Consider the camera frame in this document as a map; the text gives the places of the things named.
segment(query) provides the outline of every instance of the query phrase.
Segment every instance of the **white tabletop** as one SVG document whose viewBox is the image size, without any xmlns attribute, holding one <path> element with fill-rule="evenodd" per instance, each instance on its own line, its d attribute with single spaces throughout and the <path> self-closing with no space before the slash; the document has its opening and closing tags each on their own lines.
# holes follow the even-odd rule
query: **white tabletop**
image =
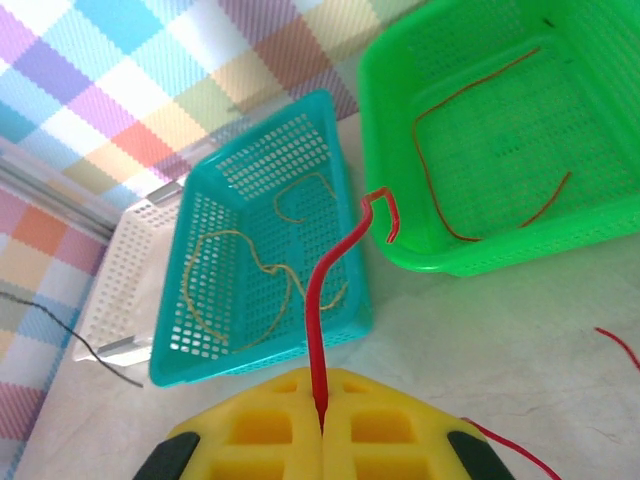
<svg viewBox="0 0 640 480">
<path fill-rule="evenodd" d="M 340 123 L 363 193 L 360 119 Z M 538 455 L 564 479 L 637 479 L 640 374 L 601 326 L 640 351 L 640 236 L 478 277 L 418 274 L 364 241 L 375 328 L 331 350 L 330 366 L 367 375 L 468 416 Z M 67 355 L 16 478 L 126 479 L 177 423 L 305 364 L 140 390 Z M 145 378 L 146 365 L 131 367 Z M 517 478 L 546 478 L 503 447 Z"/>
</svg>

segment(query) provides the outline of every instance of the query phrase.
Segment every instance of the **plaid cloth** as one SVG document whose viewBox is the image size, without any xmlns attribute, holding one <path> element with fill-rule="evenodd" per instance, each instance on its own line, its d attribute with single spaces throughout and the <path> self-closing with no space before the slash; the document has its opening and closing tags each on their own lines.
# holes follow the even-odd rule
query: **plaid cloth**
<svg viewBox="0 0 640 480">
<path fill-rule="evenodd" d="M 103 242 L 0 187 L 0 290 L 73 327 Z M 40 310 L 0 298 L 0 478 L 11 478 L 70 335 Z"/>
<path fill-rule="evenodd" d="M 0 154 L 118 214 L 269 102 L 331 91 L 357 111 L 362 49 L 421 0 L 0 0 Z M 0 189 L 0 288 L 77 320 L 104 245 Z M 68 335 L 0 318 L 0 478 L 13 475 Z"/>
<path fill-rule="evenodd" d="M 357 111 L 360 52 L 418 3 L 2 0 L 4 149 L 121 211 L 188 171 L 182 149 L 272 99 L 327 88 L 339 118 Z"/>
</svg>

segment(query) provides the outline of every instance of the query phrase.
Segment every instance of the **black cable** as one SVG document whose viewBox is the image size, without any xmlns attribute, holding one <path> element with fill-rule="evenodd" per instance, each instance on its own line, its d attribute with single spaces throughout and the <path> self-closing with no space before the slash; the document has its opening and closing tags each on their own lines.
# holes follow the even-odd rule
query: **black cable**
<svg viewBox="0 0 640 480">
<path fill-rule="evenodd" d="M 130 383 L 131 385 L 134 385 L 136 387 L 142 388 L 142 384 L 140 382 L 136 382 L 135 380 L 132 380 L 131 378 L 127 377 L 126 375 L 123 375 L 122 373 L 120 373 L 119 371 L 117 371 L 115 368 L 113 368 L 111 365 L 109 365 L 107 362 L 105 362 L 104 360 L 102 360 L 98 354 L 93 350 L 93 348 L 91 348 L 91 345 L 89 345 L 89 343 L 82 338 L 80 335 L 78 335 L 76 332 L 73 331 L 73 329 L 67 327 L 64 323 L 62 323 L 62 321 L 56 317 L 51 310 L 49 310 L 47 307 L 45 307 L 44 305 L 40 305 L 39 303 L 36 302 L 31 302 L 29 300 L 24 300 L 20 297 L 15 296 L 12 293 L 9 292 L 3 292 L 2 290 L 0 290 L 0 297 L 2 298 L 6 298 L 7 300 L 10 300 L 12 302 L 15 303 L 19 303 L 21 305 L 28 305 L 30 307 L 36 307 L 37 309 L 43 311 L 44 313 L 46 313 L 49 318 L 51 318 L 51 320 L 53 320 L 54 322 L 56 322 L 58 325 L 60 325 L 63 329 L 65 329 L 67 332 L 69 332 L 71 335 L 73 335 L 75 338 L 77 338 L 80 342 L 82 342 L 82 344 L 87 347 L 87 350 L 89 350 L 89 353 L 91 355 L 93 355 L 93 357 L 98 361 L 98 363 L 100 365 L 102 365 L 104 368 L 106 368 L 107 370 L 109 370 L 111 373 L 113 373 L 114 375 L 120 377 L 122 380 L 124 380 L 125 382 Z"/>
</svg>

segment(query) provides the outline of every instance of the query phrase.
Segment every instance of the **green basket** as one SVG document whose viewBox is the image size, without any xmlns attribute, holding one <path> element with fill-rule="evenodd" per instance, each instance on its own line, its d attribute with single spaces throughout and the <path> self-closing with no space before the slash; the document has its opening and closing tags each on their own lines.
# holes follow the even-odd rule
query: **green basket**
<svg viewBox="0 0 640 480">
<path fill-rule="evenodd" d="M 458 240 L 413 122 L 536 48 L 418 123 L 443 214 L 484 239 Z M 372 231 L 397 265 L 474 275 L 640 230 L 637 0 L 433 0 L 368 49 L 359 84 L 367 189 L 389 186 L 402 220 L 387 244 L 377 206 Z"/>
</svg>

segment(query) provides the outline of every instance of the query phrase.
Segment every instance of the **red string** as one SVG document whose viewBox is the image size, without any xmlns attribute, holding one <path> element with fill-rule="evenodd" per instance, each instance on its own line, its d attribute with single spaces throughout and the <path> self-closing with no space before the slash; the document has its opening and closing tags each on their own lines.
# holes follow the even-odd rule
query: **red string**
<svg viewBox="0 0 640 480">
<path fill-rule="evenodd" d="M 514 60 L 511 63 L 509 63 L 508 65 L 505 65 L 500 70 L 498 70 L 496 72 L 493 72 L 492 74 L 487 75 L 484 78 L 476 80 L 473 83 L 470 83 L 469 85 L 461 88 L 460 90 L 458 90 L 457 92 L 453 93 L 452 95 L 449 95 L 447 98 L 445 98 L 443 101 L 441 101 L 437 105 L 435 105 L 435 106 L 431 107 L 430 109 L 422 112 L 413 121 L 413 126 L 411 128 L 411 135 L 413 136 L 413 143 L 416 146 L 416 150 L 418 151 L 418 156 L 420 157 L 420 162 L 422 163 L 422 169 L 424 170 L 424 175 L 425 175 L 425 177 L 427 179 L 427 186 L 429 187 L 429 192 L 431 193 L 431 199 L 433 201 L 433 205 L 434 205 L 434 207 L 436 209 L 436 212 L 438 213 L 438 217 L 440 217 L 440 221 L 442 222 L 444 227 L 447 229 L 447 231 L 451 235 L 453 235 L 455 238 L 457 238 L 459 240 L 463 240 L 465 242 L 479 242 L 479 241 L 481 241 L 483 239 L 482 238 L 478 238 L 478 237 L 467 237 L 465 235 L 461 235 L 458 232 L 456 232 L 453 229 L 453 227 L 451 226 L 451 224 L 449 224 L 449 222 L 447 221 L 447 219 L 446 219 L 446 217 L 444 215 L 444 212 L 442 211 L 442 206 L 440 205 L 440 202 L 438 201 L 438 196 L 436 195 L 436 191 L 435 191 L 435 188 L 433 186 L 433 180 L 431 178 L 431 173 L 429 172 L 429 167 L 427 166 L 427 161 L 426 161 L 426 159 L 424 157 L 424 154 L 422 153 L 422 148 L 420 148 L 420 141 L 418 140 L 418 123 L 424 117 L 426 117 L 427 115 L 429 115 L 433 111 L 445 106 L 447 103 L 449 103 L 454 98 L 462 95 L 463 93 L 465 93 L 468 90 L 471 90 L 474 87 L 477 87 L 478 85 L 481 85 L 481 84 L 483 84 L 485 82 L 488 82 L 489 80 L 492 80 L 492 79 L 502 75 L 504 72 L 506 72 L 510 68 L 516 66 L 517 64 L 519 64 L 523 60 L 526 60 L 527 58 L 535 55 L 539 51 L 540 51 L 539 47 L 538 48 L 534 48 L 529 53 L 523 55 L 520 58 L 517 58 L 516 60 Z M 562 189 L 564 188 L 564 186 L 566 185 L 566 183 L 567 183 L 567 181 L 569 180 L 570 177 L 571 177 L 571 172 L 568 172 L 564 176 L 564 178 L 562 179 L 560 184 L 558 185 L 558 188 L 556 188 L 556 190 L 553 193 L 553 195 L 551 196 L 551 198 L 531 218 L 529 218 L 522 225 L 520 225 L 520 228 L 527 227 L 530 224 L 532 224 L 533 222 L 535 222 L 542 214 L 544 214 L 549 209 L 549 207 L 551 207 L 551 205 L 553 205 L 553 203 L 558 198 L 558 195 L 560 195 L 560 192 L 562 192 Z"/>
<path fill-rule="evenodd" d="M 305 301 L 305 318 L 307 326 L 307 342 L 309 343 L 309 363 L 311 366 L 311 387 L 313 398 L 318 410 L 320 428 L 324 426 L 324 415 L 329 403 L 329 389 L 327 386 L 327 366 L 324 358 L 324 345 L 322 343 L 322 325 L 320 323 L 320 297 L 322 295 L 322 284 L 331 266 L 338 261 L 347 251 L 349 251 L 364 236 L 371 222 L 373 222 L 373 211 L 371 202 L 385 197 L 391 210 L 391 232 L 387 237 L 387 242 L 395 240 L 400 229 L 400 217 L 396 201 L 391 190 L 382 187 L 373 193 L 366 194 L 360 205 L 362 207 L 362 218 L 358 225 L 343 238 L 335 247 L 320 259 L 313 269 L 309 286 L 307 287 L 307 298 Z"/>
<path fill-rule="evenodd" d="M 620 345 L 624 349 L 624 351 L 627 352 L 627 355 L 629 355 L 629 358 L 631 359 L 633 365 L 638 369 L 638 371 L 640 371 L 640 360 L 638 360 L 638 357 L 629 345 L 627 345 L 620 337 L 605 330 L 604 328 L 596 327 L 594 328 L 594 330 L 599 334 L 604 335 L 605 337 L 609 337 L 611 340 Z"/>
<path fill-rule="evenodd" d="M 480 432 L 487 438 L 490 438 L 493 441 L 496 441 L 498 443 L 500 443 L 501 445 L 504 445 L 507 448 L 510 448 L 511 450 L 513 450 L 516 453 L 519 453 L 520 455 L 522 455 L 524 458 L 526 458 L 527 460 L 529 460 L 530 462 L 534 463 L 536 466 L 538 466 L 540 469 L 542 469 L 542 471 L 544 471 L 544 473 L 546 473 L 549 478 L 552 478 L 553 480 L 562 480 L 560 478 L 560 475 L 558 475 L 556 472 L 554 472 L 551 467 L 549 465 L 547 465 L 546 463 L 544 463 L 542 460 L 540 460 L 538 457 L 536 457 L 533 453 L 531 453 L 529 450 L 527 450 L 526 448 L 518 445 L 515 442 L 512 442 L 511 440 L 504 438 L 500 435 L 498 435 L 497 433 L 492 432 L 491 430 L 478 425 L 476 422 L 474 422 L 473 420 L 463 417 L 462 420 L 469 422 L 471 425 L 473 425 L 474 427 L 476 427 L 478 430 L 480 430 Z"/>
</svg>

